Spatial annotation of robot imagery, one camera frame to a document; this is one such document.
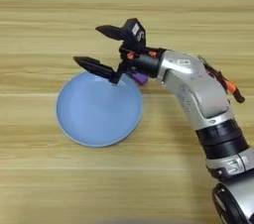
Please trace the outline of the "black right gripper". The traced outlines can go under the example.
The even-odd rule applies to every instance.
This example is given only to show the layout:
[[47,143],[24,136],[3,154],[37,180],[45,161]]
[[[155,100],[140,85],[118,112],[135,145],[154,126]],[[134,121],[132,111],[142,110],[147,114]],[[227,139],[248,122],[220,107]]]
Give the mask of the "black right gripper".
[[[123,41],[123,30],[112,25],[102,25],[95,28],[96,31],[109,39]],[[117,72],[111,66],[102,64],[99,60],[88,56],[75,56],[74,61],[88,72],[107,79],[117,84],[121,74],[126,72],[138,72],[151,78],[156,78],[161,66],[165,49],[153,49],[143,47],[140,50],[121,45],[119,48],[121,62]]]

